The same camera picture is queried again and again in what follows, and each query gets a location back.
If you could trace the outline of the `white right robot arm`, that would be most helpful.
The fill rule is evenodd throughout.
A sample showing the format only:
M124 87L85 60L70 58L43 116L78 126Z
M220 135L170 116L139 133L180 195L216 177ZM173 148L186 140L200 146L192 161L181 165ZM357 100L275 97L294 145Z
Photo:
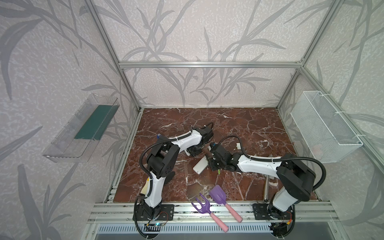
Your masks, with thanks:
M213 171L226 170L239 173L256 173L277 178L283 187L269 204L271 213L282 213L298 202L311 199L316 174L301 160L287 154L278 158L249 158L243 153L230 153L222 145L211 143L209 165Z

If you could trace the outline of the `white air conditioner remote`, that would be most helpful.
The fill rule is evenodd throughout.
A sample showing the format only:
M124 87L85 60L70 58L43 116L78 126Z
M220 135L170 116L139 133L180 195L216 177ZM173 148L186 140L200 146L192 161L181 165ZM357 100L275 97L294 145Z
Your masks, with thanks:
M208 167L207 157L203 157L199 162L193 167L195 173L200 175Z

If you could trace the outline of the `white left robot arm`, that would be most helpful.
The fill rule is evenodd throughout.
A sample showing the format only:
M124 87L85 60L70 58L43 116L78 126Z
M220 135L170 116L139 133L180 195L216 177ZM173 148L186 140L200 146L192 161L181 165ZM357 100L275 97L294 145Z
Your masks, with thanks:
M148 175L146 190L142 193L141 206L154 210L162 202L162 191L165 182L172 179L173 169L178 155L185 152L187 156L196 157L203 152L213 136L214 124L208 123L202 128L191 128L185 134L167 138L158 136L156 143L147 147L141 154L139 165Z

